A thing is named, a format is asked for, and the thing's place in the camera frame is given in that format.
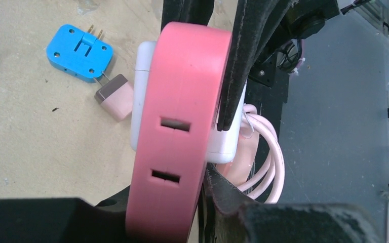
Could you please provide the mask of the pink round socket with cord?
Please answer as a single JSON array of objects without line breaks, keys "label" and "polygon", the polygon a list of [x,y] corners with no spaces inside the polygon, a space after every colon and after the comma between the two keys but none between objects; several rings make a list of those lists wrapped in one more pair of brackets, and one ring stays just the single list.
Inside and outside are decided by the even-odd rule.
[{"label": "pink round socket with cord", "polygon": [[243,105],[241,125],[234,159],[215,168],[251,199],[258,199],[269,190],[264,203],[275,204],[285,182],[285,160],[278,133],[252,104]]}]

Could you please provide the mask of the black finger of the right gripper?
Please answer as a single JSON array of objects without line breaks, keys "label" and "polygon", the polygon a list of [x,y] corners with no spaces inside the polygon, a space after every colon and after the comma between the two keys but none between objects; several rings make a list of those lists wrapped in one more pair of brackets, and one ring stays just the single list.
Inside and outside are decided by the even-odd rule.
[{"label": "black finger of the right gripper", "polygon": [[170,22],[207,26],[215,0],[163,0],[161,31]]},{"label": "black finger of the right gripper", "polygon": [[238,1],[220,95],[217,130],[227,131],[249,71],[294,1]]}]

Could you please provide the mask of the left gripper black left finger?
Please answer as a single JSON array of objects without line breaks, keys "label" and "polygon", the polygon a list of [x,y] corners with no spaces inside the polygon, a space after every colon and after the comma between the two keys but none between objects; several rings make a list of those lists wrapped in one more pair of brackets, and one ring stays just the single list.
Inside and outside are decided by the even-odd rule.
[{"label": "left gripper black left finger", "polygon": [[131,242],[129,188],[96,206],[81,198],[0,199],[0,242]]}]

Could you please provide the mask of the pink plug adapter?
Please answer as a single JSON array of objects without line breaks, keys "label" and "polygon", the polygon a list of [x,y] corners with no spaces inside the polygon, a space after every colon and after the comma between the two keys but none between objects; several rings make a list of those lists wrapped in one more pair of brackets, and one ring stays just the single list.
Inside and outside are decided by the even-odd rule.
[{"label": "pink plug adapter", "polygon": [[158,38],[126,211],[137,242],[189,238],[230,45],[230,31],[180,22]]}]

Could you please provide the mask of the blue plug adapter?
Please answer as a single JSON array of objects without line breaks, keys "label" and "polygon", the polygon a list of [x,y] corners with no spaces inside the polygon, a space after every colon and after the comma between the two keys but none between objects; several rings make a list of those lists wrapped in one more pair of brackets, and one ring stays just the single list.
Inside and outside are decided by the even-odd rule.
[{"label": "blue plug adapter", "polygon": [[46,47],[50,64],[87,83],[100,79],[113,57],[113,48],[100,39],[101,35],[91,34],[92,29],[62,25]]}]

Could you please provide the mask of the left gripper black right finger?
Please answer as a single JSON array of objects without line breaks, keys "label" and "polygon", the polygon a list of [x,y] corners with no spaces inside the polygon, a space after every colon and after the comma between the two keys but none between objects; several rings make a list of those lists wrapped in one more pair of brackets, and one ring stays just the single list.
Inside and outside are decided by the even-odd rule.
[{"label": "left gripper black right finger", "polygon": [[382,242],[373,219],[349,204],[263,204],[206,167],[200,242]]}]

